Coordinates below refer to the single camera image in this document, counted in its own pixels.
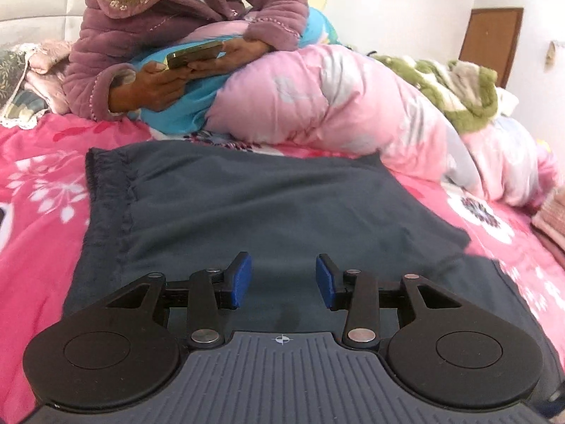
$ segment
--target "dark gray blanket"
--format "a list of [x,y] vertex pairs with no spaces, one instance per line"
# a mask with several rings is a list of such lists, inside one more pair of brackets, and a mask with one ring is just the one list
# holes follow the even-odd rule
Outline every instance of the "dark gray blanket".
[[538,342],[547,399],[563,380],[550,342],[497,264],[463,253],[467,233],[414,199],[379,157],[352,161],[271,157],[186,142],[149,142],[87,156],[90,227],[65,312],[149,272],[168,280],[251,254],[254,275],[231,330],[343,329],[323,304],[315,258],[380,280],[419,273],[519,326]]

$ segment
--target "wooden door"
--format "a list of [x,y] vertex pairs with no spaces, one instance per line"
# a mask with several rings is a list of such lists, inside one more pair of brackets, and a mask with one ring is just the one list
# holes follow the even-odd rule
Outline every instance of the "wooden door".
[[524,8],[474,9],[459,59],[495,70],[496,85],[506,87],[523,14]]

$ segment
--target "pink floral bedsheet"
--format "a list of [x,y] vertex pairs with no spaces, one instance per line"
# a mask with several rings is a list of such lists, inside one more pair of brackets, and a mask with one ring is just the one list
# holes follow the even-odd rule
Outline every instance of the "pink floral bedsheet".
[[[144,124],[91,123],[46,115],[33,130],[0,128],[0,417],[23,419],[35,405],[22,368],[29,340],[55,323],[89,219],[84,155],[151,138]],[[187,138],[235,150],[299,158],[330,154],[294,146],[258,147],[211,134]],[[513,209],[395,174],[422,204],[471,236],[468,251],[501,260],[565,366],[565,272]]]

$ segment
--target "hand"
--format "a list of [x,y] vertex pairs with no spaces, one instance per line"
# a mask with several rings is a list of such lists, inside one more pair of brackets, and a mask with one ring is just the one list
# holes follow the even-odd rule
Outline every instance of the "hand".
[[136,73],[135,81],[109,91],[108,106],[112,113],[138,108],[163,111],[180,99],[189,81],[187,67],[167,70],[164,64],[151,61]]
[[221,58],[191,62],[188,68],[194,71],[189,78],[206,78],[209,76],[227,75],[238,68],[247,65],[272,50],[272,47],[262,41],[247,41],[234,38],[224,42],[225,55]]

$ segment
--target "fleece blanket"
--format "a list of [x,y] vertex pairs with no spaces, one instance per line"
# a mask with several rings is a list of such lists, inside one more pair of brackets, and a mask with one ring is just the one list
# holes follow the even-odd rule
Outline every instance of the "fleece blanket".
[[529,333],[543,353],[531,405],[563,381],[557,353],[512,281],[497,263],[464,254],[468,235],[425,209],[378,155],[299,160],[146,142],[91,150],[87,181],[90,225],[66,314],[148,270],[186,279],[246,250],[254,277],[243,306],[223,319],[227,333],[340,333],[344,314],[325,308],[314,279],[315,257],[328,250],[341,269],[381,281],[417,271]]
[[445,66],[408,56],[371,57],[422,91],[459,134],[484,129],[498,111],[494,70],[459,60]]

